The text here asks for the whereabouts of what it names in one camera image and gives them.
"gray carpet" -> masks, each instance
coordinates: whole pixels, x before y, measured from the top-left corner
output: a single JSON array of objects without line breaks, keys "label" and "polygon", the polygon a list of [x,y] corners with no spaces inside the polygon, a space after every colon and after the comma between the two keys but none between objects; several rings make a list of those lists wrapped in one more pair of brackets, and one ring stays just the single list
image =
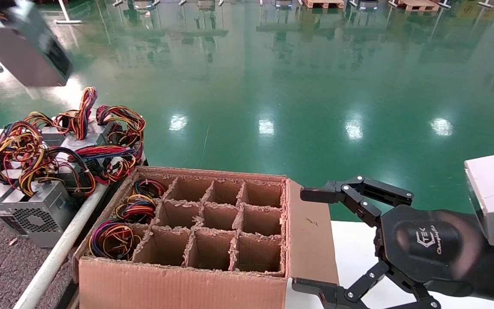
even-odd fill
[{"label": "gray carpet", "polygon": [[[50,252],[21,238],[9,246],[14,238],[14,233],[0,221],[0,309],[14,306]],[[72,276],[73,251],[38,303],[38,309],[53,309],[62,297]]]}]

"green epoxy floor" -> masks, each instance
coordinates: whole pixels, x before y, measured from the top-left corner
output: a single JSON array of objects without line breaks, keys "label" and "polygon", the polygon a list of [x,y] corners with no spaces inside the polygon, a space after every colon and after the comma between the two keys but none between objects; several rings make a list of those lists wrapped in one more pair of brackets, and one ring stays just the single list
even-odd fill
[{"label": "green epoxy floor", "polygon": [[258,2],[135,12],[112,2],[72,2],[84,24],[51,23],[76,63],[66,88],[25,89],[0,74],[0,127],[76,108],[96,86],[98,104],[147,119],[151,165],[307,186],[361,174],[412,190],[414,207],[470,211],[463,161],[494,154],[494,10],[465,0],[441,15],[383,1],[374,12],[297,2],[288,12]]}]

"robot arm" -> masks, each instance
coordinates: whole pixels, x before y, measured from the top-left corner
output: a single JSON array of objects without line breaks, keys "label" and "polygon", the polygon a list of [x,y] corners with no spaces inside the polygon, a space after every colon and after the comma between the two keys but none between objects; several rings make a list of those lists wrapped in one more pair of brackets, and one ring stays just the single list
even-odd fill
[{"label": "robot arm", "polygon": [[[479,194],[478,205],[483,204],[476,209],[485,209],[480,216],[492,218],[494,200],[482,195],[484,180],[494,177],[494,158],[488,158],[491,160],[484,165],[492,169],[482,174],[473,164],[467,164],[467,175],[477,175],[471,179],[471,186]],[[394,208],[382,214],[366,197]],[[327,182],[323,188],[303,188],[301,199],[341,202],[366,224],[377,228],[374,244],[379,262],[351,287],[293,279],[294,290],[318,295],[324,308],[366,309],[361,298],[384,276],[416,298],[395,309],[439,308],[439,302],[428,291],[494,300],[494,246],[489,239],[492,234],[484,232],[485,226],[491,224],[489,220],[446,210],[412,209],[411,192],[362,176],[346,182]]]},{"label": "robot arm", "polygon": [[0,62],[26,87],[65,86],[73,69],[29,0],[0,0]]}]

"cardboard box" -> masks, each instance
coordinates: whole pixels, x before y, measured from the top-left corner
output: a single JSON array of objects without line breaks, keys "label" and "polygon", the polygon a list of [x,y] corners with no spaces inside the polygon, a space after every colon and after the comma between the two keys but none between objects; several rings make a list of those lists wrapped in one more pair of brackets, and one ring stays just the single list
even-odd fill
[{"label": "cardboard box", "polygon": [[327,204],[284,176],[137,167],[98,222],[140,179],[167,188],[131,261],[74,254],[81,309],[282,309],[289,277],[338,283]]}]

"white table surface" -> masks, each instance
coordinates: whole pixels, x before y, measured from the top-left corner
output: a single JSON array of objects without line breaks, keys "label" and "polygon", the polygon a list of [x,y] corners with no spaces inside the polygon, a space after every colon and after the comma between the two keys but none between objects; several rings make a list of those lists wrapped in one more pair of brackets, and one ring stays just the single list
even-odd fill
[{"label": "white table surface", "polygon": [[[342,286],[348,288],[369,268],[377,263],[374,256],[373,239],[375,228],[365,223],[332,221],[335,257]],[[286,309],[322,309],[321,302],[315,295],[298,293],[291,289],[289,279],[286,294]],[[443,309],[494,309],[494,301],[474,297],[448,297],[431,292],[441,303]],[[383,309],[411,303],[413,295],[403,292],[388,278],[384,278],[363,298],[370,309]]]}]

